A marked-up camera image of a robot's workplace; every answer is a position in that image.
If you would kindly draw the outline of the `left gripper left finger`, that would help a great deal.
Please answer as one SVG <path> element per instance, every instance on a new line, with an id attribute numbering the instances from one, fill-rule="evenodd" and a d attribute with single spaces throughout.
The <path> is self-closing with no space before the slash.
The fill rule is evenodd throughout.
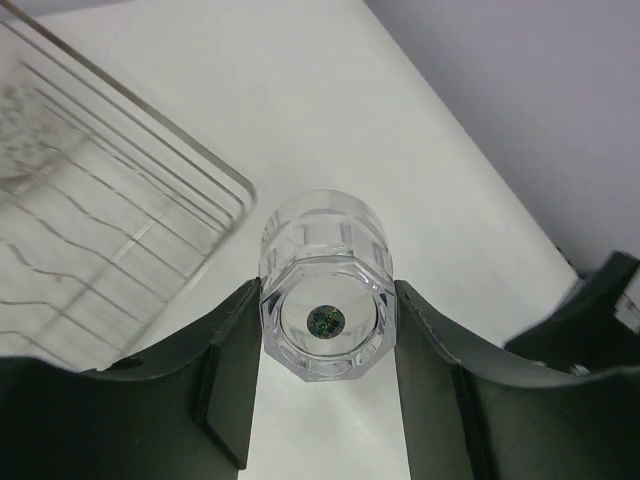
<path id="1" fill-rule="evenodd" d="M 247 466 L 258 280 L 110 368 L 1 362 L 5 479 L 234 479 Z"/>

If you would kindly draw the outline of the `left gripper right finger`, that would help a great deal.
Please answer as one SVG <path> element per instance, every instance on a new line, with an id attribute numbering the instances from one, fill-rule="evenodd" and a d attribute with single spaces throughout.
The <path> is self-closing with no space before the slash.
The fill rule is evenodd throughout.
<path id="1" fill-rule="evenodd" d="M 457 324 L 396 283 L 395 362 L 414 479 L 635 479 L 639 371 L 576 376 Z"/>

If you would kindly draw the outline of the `white mug orange interior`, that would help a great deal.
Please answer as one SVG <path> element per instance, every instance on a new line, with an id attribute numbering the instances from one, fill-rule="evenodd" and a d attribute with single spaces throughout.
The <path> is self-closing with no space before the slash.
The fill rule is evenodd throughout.
<path id="1" fill-rule="evenodd" d="M 1 77 L 1 182 L 40 170 L 51 147 L 63 147 L 67 132 L 36 91 L 31 72 L 15 62 Z"/>

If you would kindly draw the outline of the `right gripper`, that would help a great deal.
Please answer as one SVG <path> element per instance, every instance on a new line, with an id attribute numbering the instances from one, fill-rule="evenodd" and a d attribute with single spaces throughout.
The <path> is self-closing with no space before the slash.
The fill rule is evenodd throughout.
<path id="1" fill-rule="evenodd" d="M 547 319 L 513 337 L 505 350 L 547 367 L 576 373 L 639 365 L 639 333 L 616 317 L 639 259 L 616 251 Z"/>

